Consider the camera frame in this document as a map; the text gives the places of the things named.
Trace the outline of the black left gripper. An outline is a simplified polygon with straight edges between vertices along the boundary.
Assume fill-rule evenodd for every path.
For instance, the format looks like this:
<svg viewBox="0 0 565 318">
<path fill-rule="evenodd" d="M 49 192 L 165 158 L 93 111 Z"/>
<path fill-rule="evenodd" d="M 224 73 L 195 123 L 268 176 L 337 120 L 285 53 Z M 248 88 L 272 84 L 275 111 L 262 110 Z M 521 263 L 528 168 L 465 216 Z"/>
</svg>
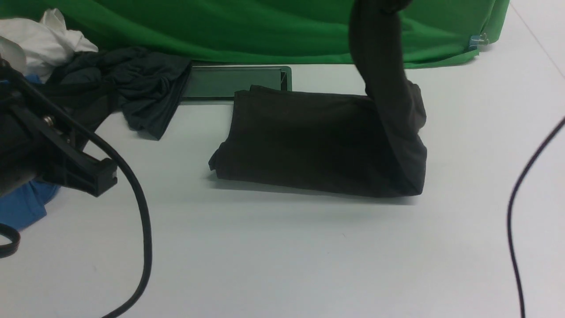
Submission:
<svg viewBox="0 0 565 318">
<path fill-rule="evenodd" d="M 76 145 L 95 133 L 52 102 L 10 63 L 1 63 L 1 194 L 33 180 L 100 197 L 117 184 L 118 165 Z"/>
</svg>

